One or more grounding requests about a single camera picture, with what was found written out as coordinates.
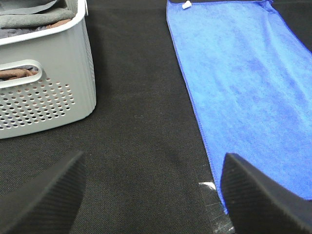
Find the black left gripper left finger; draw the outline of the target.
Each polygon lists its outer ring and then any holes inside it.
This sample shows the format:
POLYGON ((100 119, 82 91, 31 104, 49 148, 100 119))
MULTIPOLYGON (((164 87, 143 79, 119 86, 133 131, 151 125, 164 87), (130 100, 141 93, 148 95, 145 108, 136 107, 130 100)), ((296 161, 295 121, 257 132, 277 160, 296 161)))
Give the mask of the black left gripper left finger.
POLYGON ((84 153, 71 153, 19 189, 1 197, 0 232, 68 234, 85 188, 84 153))

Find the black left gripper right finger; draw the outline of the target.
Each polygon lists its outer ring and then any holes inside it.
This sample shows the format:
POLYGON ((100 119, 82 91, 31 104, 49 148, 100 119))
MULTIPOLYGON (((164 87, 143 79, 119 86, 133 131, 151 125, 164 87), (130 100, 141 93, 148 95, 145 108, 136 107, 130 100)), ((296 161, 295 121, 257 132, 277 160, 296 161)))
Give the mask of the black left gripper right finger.
POLYGON ((285 189, 238 154, 225 155, 221 191, 238 234, 312 232, 312 203, 285 189))

